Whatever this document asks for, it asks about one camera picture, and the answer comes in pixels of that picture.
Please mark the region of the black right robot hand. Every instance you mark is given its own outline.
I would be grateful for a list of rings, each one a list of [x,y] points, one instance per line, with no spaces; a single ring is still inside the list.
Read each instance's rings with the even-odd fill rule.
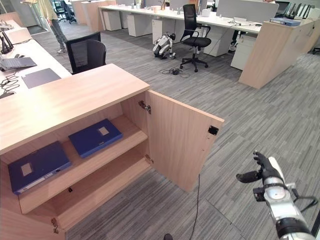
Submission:
[[[252,183],[256,182],[260,179],[263,181],[267,178],[278,178],[284,184],[284,179],[281,177],[280,173],[276,168],[274,168],[270,162],[270,160],[258,151],[253,152],[253,159],[256,161],[258,165],[260,165],[259,170],[250,171],[246,173],[238,173],[236,174],[236,179],[241,183]]]

